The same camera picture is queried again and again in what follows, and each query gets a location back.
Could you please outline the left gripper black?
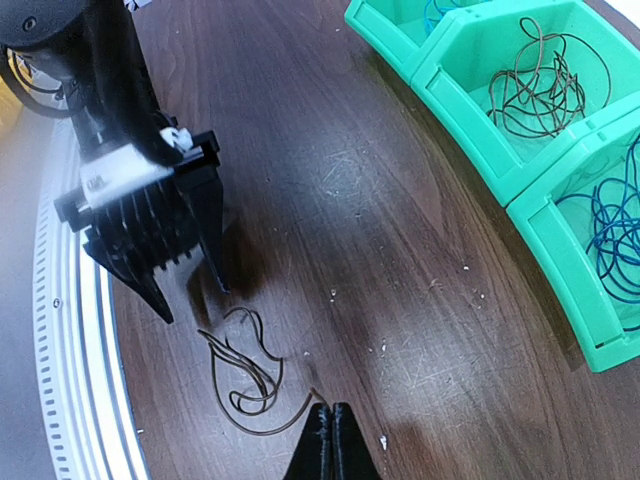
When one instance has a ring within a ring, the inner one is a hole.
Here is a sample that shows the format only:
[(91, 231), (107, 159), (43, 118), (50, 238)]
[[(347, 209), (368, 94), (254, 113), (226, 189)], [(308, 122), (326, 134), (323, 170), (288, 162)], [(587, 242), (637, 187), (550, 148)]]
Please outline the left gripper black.
[[(162, 145), (177, 154), (174, 173), (136, 192), (91, 209), (77, 187), (55, 201), (59, 219), (86, 236), (86, 253), (138, 294), (167, 324), (171, 309), (154, 273), (200, 248), (221, 291), (229, 284), (223, 259), (223, 186), (220, 147), (213, 131), (193, 135), (163, 130)], [(94, 136), (80, 144), (80, 168), (129, 140)]]

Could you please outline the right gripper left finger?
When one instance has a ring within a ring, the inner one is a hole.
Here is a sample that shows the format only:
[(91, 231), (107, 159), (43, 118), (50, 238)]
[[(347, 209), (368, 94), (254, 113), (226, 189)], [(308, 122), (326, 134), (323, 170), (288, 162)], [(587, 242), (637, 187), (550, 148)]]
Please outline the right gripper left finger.
[(284, 480), (332, 478), (332, 412), (322, 403), (312, 405)]

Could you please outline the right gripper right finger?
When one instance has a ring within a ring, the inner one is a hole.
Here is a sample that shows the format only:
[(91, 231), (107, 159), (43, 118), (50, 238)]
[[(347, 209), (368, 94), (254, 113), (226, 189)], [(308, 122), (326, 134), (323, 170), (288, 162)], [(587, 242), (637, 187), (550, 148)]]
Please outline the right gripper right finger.
[(348, 403), (333, 405), (332, 454), (335, 479), (380, 479), (359, 423)]

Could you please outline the green bin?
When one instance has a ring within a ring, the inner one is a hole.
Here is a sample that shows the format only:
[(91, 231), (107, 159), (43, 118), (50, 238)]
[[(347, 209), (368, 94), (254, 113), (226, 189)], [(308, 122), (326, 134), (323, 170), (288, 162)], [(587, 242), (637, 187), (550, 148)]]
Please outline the green bin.
[(580, 139), (639, 106), (639, 50), (582, 1), (446, 14), (411, 87), (507, 205)]
[(444, 16), (479, 1), (351, 1), (346, 23), (389, 64), (402, 65), (426, 42)]
[(560, 301), (589, 368), (639, 355), (639, 112), (598, 127), (507, 212)]

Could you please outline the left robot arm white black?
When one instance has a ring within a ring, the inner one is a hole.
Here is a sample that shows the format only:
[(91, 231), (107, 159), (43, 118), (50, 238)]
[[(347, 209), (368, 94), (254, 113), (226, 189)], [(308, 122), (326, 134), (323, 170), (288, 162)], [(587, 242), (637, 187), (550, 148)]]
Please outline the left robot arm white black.
[(32, 112), (71, 122), (80, 183), (55, 209), (96, 263), (167, 323), (156, 270), (200, 248), (227, 286), (216, 136), (163, 113), (124, 2), (3, 2), (1, 77)]

